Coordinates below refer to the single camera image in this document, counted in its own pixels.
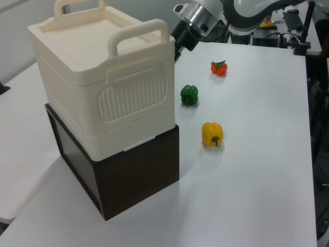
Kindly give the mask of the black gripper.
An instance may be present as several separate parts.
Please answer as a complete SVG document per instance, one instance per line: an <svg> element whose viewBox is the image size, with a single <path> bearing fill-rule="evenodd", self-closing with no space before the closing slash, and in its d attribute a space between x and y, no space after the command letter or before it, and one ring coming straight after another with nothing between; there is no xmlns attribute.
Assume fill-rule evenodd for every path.
<svg viewBox="0 0 329 247"><path fill-rule="evenodd" d="M199 43L196 38L201 38L200 34L193 28L190 29L189 24L183 20L178 22L171 32L171 36L175 39L175 63L181 56L180 50L182 47L192 51Z"/></svg>

